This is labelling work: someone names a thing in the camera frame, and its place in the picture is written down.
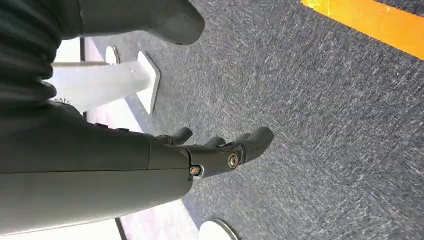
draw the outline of black prosthetic arm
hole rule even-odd
[[[52,103],[1,114],[0,236],[96,222],[177,200],[190,161],[155,137]]]

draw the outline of yellow floor marking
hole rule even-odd
[[[301,0],[339,23],[424,60],[424,18],[374,0]]]

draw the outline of joint bolt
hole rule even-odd
[[[230,169],[235,169],[239,165],[239,157],[236,154],[231,154],[228,157],[228,166]]]
[[[192,167],[190,167],[190,174],[192,176],[198,176],[200,174],[200,172],[201,172],[201,169],[200,169],[199,166],[192,166]]]

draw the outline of gray carpet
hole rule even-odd
[[[192,46],[142,32],[95,41],[161,69],[152,116],[128,99],[153,133],[275,132],[261,159],[194,184],[194,220],[224,220],[242,240],[424,238],[424,62],[297,0],[193,4],[207,27]]]

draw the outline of white pole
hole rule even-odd
[[[156,77],[139,61],[103,66],[68,64],[54,67],[47,82],[57,89],[54,99],[86,112],[152,88]]]

